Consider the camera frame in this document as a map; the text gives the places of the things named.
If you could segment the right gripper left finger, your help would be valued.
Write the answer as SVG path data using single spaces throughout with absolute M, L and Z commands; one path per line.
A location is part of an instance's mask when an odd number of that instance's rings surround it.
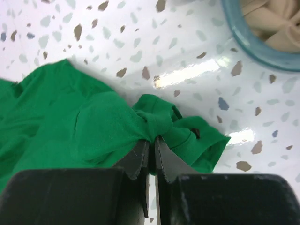
M 0 196 L 3 225 L 142 225 L 149 215 L 146 140 L 114 166 L 23 170 Z

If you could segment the green polo shirt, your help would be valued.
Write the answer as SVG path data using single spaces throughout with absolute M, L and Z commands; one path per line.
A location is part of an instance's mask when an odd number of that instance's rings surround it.
M 46 64 L 21 82 L 0 82 L 0 187 L 19 171 L 110 167 L 139 140 L 161 136 L 187 165 L 214 170 L 230 137 L 152 94 L 130 106 L 73 67 Z

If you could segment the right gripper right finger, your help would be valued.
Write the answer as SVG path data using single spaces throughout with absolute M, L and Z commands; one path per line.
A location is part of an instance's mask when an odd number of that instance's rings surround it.
M 300 205 L 274 174 L 200 173 L 157 137 L 157 222 L 160 225 L 297 225 Z

